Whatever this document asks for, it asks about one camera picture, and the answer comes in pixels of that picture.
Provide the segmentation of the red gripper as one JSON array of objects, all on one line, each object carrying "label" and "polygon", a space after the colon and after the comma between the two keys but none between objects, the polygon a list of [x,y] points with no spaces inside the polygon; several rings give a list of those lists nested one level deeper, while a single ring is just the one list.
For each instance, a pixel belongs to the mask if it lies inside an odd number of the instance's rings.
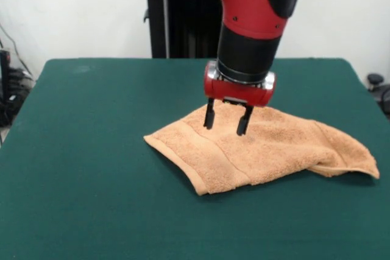
[{"label": "red gripper", "polygon": [[276,75],[268,72],[265,79],[253,85],[229,81],[219,72],[216,61],[209,61],[205,67],[204,92],[208,97],[204,127],[212,129],[216,100],[227,101],[232,104],[246,105],[244,115],[240,118],[236,134],[245,135],[249,125],[253,107],[266,106],[274,94]]}]

